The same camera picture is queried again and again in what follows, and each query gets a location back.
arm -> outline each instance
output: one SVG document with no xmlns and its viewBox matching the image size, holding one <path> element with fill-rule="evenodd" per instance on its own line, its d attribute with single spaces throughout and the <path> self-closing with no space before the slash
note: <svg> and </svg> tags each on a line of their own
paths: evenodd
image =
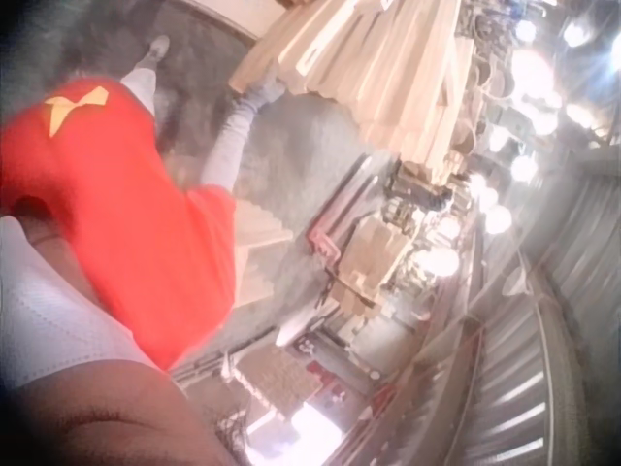
<svg viewBox="0 0 621 466">
<path fill-rule="evenodd" d="M 276 101 L 285 91 L 276 71 L 275 66 L 270 67 L 266 75 L 250 85 L 236 102 L 207 157 L 201 172 L 201 184 L 215 184 L 229 192 L 233 190 L 254 118 L 264 105 Z"/>
</svg>

red shirt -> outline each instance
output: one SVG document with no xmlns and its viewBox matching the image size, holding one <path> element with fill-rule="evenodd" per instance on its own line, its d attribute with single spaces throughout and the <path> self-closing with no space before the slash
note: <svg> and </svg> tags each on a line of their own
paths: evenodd
<svg viewBox="0 0 621 466">
<path fill-rule="evenodd" d="M 98 87 L 105 103 L 88 103 Z M 107 311 L 170 368 L 233 306 L 235 201 L 217 186 L 176 189 L 152 116 L 121 84 L 79 80 L 52 96 L 86 103 L 42 103 L 3 129 L 0 203 L 44 202 Z"/>
</svg>

skin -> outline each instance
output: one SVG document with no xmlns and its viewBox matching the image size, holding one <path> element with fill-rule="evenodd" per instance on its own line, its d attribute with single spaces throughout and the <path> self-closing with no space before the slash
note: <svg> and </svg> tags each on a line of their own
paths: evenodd
<svg viewBox="0 0 621 466">
<path fill-rule="evenodd" d="M 99 306 L 69 244 L 53 224 L 20 216 L 46 262 Z M 130 361 L 98 361 L 38 379 L 15 393 L 26 420 L 76 465 L 234 465 L 170 377 Z"/>
</svg>

person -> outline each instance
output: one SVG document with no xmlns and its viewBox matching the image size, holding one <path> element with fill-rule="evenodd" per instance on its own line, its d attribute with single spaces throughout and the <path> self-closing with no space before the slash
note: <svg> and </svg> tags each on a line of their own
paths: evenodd
<svg viewBox="0 0 621 466">
<path fill-rule="evenodd" d="M 3 389 L 75 464 L 230 460 L 166 371 L 231 310 L 231 192 L 250 125 L 284 85 L 271 67 L 248 87 L 201 185 L 181 192 L 155 148 L 169 46 L 153 41 L 120 83 L 61 86 L 2 130 Z"/>
</svg>

yellow logo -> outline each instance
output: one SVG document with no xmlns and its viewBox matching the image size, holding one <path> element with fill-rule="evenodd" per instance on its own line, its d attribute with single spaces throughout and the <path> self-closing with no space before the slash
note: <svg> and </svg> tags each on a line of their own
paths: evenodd
<svg viewBox="0 0 621 466">
<path fill-rule="evenodd" d="M 53 137 L 58 132 L 65 118 L 76 108 L 84 105 L 104 106 L 108 102 L 108 91 L 102 86 L 88 92 L 80 102 L 75 103 L 66 97 L 52 97 L 46 100 L 51 105 L 51 120 L 49 122 L 49 136 Z"/>
</svg>

